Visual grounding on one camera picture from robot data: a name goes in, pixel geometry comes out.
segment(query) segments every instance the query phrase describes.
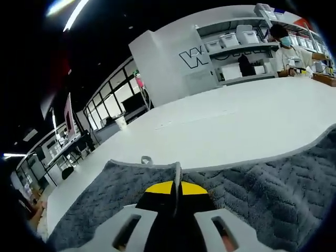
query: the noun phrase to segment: glass wall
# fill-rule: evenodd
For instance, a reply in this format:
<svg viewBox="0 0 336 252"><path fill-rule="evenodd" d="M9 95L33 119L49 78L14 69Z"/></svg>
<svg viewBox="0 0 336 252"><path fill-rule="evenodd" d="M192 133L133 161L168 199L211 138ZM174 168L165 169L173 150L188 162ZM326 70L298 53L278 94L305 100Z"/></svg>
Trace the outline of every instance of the glass wall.
<svg viewBox="0 0 336 252"><path fill-rule="evenodd" d="M133 75L136 70L135 61L132 59L116 72L89 101L83 111L93 130L103 128L107 117L113 118L127 112L122 102L140 92Z"/></svg>

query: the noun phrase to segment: face mask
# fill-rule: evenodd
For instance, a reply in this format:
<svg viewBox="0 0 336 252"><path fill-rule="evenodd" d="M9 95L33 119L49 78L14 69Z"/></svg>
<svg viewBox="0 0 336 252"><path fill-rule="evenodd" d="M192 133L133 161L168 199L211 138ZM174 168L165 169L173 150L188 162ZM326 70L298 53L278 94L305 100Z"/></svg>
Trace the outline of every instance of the face mask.
<svg viewBox="0 0 336 252"><path fill-rule="evenodd" d="M290 45L291 45L291 41L290 41L289 36L281 38L281 39L280 39L280 42L281 42L284 46L287 46L287 47L290 47Z"/></svg>

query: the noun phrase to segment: black hair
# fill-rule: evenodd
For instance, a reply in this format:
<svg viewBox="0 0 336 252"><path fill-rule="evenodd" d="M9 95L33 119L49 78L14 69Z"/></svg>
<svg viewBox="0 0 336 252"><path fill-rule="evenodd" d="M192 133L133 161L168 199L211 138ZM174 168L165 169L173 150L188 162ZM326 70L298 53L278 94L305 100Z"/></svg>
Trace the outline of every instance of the black hair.
<svg viewBox="0 0 336 252"><path fill-rule="evenodd" d="M283 38L288 36L288 31L282 26L278 24L274 24L271 27L270 33L273 38Z"/></svg>

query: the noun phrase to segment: white shirt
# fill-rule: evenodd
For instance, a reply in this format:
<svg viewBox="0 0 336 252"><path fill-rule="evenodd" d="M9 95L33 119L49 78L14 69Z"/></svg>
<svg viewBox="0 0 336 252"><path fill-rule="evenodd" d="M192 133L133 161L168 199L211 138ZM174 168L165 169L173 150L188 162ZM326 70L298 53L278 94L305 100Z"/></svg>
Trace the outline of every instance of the white shirt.
<svg viewBox="0 0 336 252"><path fill-rule="evenodd" d="M292 46L290 49L280 47L276 52L277 72L281 72L286 69L288 59L290 57L299 57L305 68L313 64L312 52L309 52L302 47Z"/></svg>

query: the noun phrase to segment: textured gray towel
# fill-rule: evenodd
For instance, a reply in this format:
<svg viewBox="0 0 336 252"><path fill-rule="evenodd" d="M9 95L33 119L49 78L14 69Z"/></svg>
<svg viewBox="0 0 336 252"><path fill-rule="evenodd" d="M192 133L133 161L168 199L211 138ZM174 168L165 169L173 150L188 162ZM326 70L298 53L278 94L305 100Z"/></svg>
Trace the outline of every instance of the textured gray towel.
<svg viewBox="0 0 336 252"><path fill-rule="evenodd" d="M234 164L231 169L226 165L187 170L183 180L206 188L218 207L251 225L264 244L296 251L323 219L336 192L336 130L326 134L296 154ZM166 168L107 163L49 241L57 250L83 245L98 225L122 206L136 203L147 187L173 180L175 164Z"/></svg>

